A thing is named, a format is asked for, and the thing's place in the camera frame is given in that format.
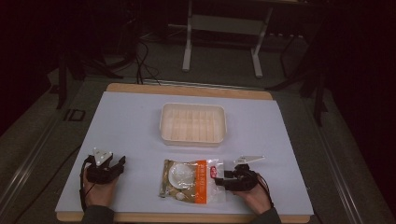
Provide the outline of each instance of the red logo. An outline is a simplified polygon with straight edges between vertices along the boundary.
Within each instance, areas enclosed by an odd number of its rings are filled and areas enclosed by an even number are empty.
[[[218,170],[216,169],[216,166],[211,166],[210,177],[215,178],[217,175],[218,175]]]

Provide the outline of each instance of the hand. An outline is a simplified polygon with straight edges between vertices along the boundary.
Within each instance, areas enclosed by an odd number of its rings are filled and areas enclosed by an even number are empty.
[[[110,183],[104,185],[94,184],[88,181],[87,169],[85,169],[83,183],[84,192],[86,194],[85,204],[87,204],[87,207],[91,205],[102,205],[109,207],[113,201],[114,191],[116,189],[118,179],[119,178],[117,177]]]
[[[259,178],[263,186],[266,186],[260,178],[260,175],[257,175],[257,178]],[[270,198],[260,184],[257,184],[250,191],[233,191],[233,194],[243,198],[246,205],[249,206],[256,215],[260,215],[271,209]]]

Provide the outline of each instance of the food package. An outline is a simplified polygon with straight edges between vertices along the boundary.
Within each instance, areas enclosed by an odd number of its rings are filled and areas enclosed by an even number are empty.
[[[165,160],[160,197],[173,197],[186,203],[225,202],[225,188],[215,184],[215,177],[224,178],[220,160]]]

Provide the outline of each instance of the dark background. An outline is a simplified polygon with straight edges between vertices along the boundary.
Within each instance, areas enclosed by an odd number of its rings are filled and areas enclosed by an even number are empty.
[[[117,45],[121,26],[129,20],[125,2],[128,1],[2,1],[0,134],[50,88],[46,75],[58,67],[59,44],[65,39],[67,47],[92,57],[100,57],[103,49]],[[207,10],[207,5],[197,7]],[[326,87],[332,91],[361,154],[395,214],[393,139],[396,135],[392,90],[396,86],[396,3],[350,1],[342,7],[332,12],[318,36],[320,57],[329,66]],[[166,34],[167,23],[186,23],[187,1],[184,0],[134,1],[134,8],[138,9],[134,15],[137,13],[139,20],[159,34]],[[235,13],[254,17],[256,11],[253,8],[251,13]],[[293,33],[291,22],[295,21],[287,19],[293,12],[287,7],[279,11],[269,29],[276,33],[276,27],[280,27],[276,25],[283,23],[282,32]]]

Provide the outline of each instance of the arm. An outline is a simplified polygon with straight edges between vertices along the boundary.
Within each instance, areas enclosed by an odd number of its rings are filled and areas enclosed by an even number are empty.
[[[117,178],[104,185],[93,184],[87,180],[84,172],[85,210],[82,224],[110,224],[113,223],[114,211],[109,208],[113,201]]]
[[[266,186],[261,176],[258,175],[259,181]],[[240,196],[246,205],[258,215],[252,220],[251,224],[280,224],[280,218],[276,209],[272,206],[268,188],[262,188],[260,184],[256,185],[250,191],[234,191],[234,195]]]

